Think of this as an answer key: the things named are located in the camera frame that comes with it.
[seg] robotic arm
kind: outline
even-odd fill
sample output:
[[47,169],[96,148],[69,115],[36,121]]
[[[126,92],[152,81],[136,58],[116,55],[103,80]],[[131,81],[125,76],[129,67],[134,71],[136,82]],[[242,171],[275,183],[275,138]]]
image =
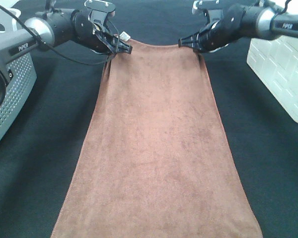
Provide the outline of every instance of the robotic arm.
[[87,0],[87,11],[55,9],[55,0],[47,0],[44,12],[28,19],[26,29],[0,35],[0,105],[5,98],[5,89],[13,74],[6,65],[34,48],[43,51],[72,40],[101,55],[114,57],[128,53],[132,47],[113,35],[107,26],[108,17],[114,16],[115,5],[101,0]]
[[219,7],[220,0],[196,0],[192,13],[204,13],[208,23],[199,32],[179,39],[179,47],[190,47],[194,52],[214,52],[241,37],[274,40],[281,35],[298,38],[298,15],[285,13],[265,0],[253,6],[232,5],[227,13]]

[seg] black cloth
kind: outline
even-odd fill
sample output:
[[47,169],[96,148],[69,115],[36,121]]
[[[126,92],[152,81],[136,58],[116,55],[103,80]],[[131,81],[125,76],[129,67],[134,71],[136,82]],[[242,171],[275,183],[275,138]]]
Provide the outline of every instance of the black cloth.
[[[135,40],[177,44],[206,22],[192,0],[114,0],[113,22]],[[227,0],[251,4],[252,0]],[[55,7],[83,9],[84,0]],[[15,6],[26,20],[44,0]],[[298,237],[298,124],[246,64],[249,39],[204,54],[235,165],[265,238]],[[67,56],[104,58],[68,42]],[[84,66],[33,51],[38,75],[17,119],[0,142],[0,238],[48,238],[70,185],[99,88],[102,65]]]

